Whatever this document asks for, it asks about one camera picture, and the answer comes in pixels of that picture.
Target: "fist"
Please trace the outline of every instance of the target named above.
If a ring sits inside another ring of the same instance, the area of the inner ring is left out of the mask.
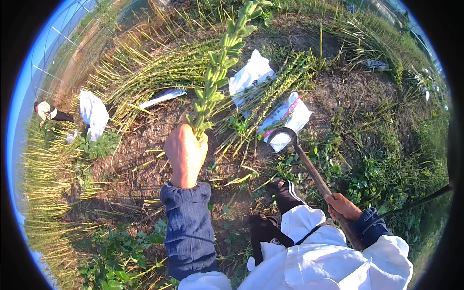
[[[362,211],[341,193],[333,193],[333,196],[326,194],[324,195],[324,199],[331,205],[328,212],[333,220],[337,220],[334,211],[343,215],[347,220],[352,221],[358,220],[362,215]]]
[[[169,134],[163,149],[173,170],[171,183],[179,188],[195,187],[208,152],[208,136],[203,134],[198,141],[192,127],[182,124]]]

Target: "denim sleeve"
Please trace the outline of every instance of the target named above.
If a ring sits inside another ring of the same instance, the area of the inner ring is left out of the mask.
[[[160,199],[166,205],[168,229],[164,245],[168,251],[168,274],[182,280],[197,272],[217,271],[214,231],[208,201],[211,187],[198,182],[181,189],[168,183]]]
[[[350,222],[355,234],[361,238],[361,242],[366,248],[377,242],[380,236],[393,236],[392,232],[387,230],[387,225],[383,219],[376,221],[375,224],[368,228],[364,236],[361,236],[362,232],[378,217],[377,209],[371,207],[362,213],[359,220]]]

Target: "person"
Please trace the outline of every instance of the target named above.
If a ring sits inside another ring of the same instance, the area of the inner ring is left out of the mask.
[[[179,290],[230,290],[226,275],[218,271],[214,231],[207,207],[211,187],[198,182],[208,151],[208,137],[200,140],[188,124],[175,128],[164,151],[171,162],[170,182],[161,189],[168,228],[168,274],[180,280]],[[407,259],[409,247],[378,220],[375,208],[361,211],[339,193],[326,195],[332,219],[338,211],[350,220],[365,246],[362,252],[347,246],[345,234],[326,219],[324,212],[304,202],[294,184],[277,180],[277,205],[281,229],[275,217],[248,216],[253,258],[242,289],[406,289],[412,277]]]
[[[41,127],[44,125],[45,120],[68,121],[74,123],[74,118],[71,114],[58,111],[58,109],[49,105],[47,102],[34,102],[34,110],[42,118],[42,122],[40,122]]]

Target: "white jacket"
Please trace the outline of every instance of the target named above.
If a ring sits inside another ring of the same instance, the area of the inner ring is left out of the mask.
[[[38,110],[37,113],[42,118],[42,120],[49,120],[51,121],[54,117],[56,117],[58,113],[58,109],[55,108],[52,112],[50,112],[50,105],[47,102],[41,102],[37,105]]]
[[[325,222],[319,209],[301,205],[282,216],[282,232],[299,241]],[[261,242],[263,262],[252,269],[238,290],[258,289],[406,289],[412,276],[408,244],[400,237],[380,236],[363,252],[346,244],[345,234],[321,226],[301,245],[285,248]],[[179,290],[230,290],[220,272],[195,273],[180,282]]]

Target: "hand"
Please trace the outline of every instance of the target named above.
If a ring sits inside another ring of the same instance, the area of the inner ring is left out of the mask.
[[[192,127],[182,124],[169,134],[163,149],[173,170],[171,183],[179,188],[195,187],[208,152],[208,136],[203,134],[198,141]]]
[[[352,221],[358,220],[362,215],[362,211],[341,193],[333,193],[333,197],[326,194],[324,199],[332,206],[332,208],[329,206],[328,211],[333,220],[337,220],[334,211],[342,214],[347,220]]]

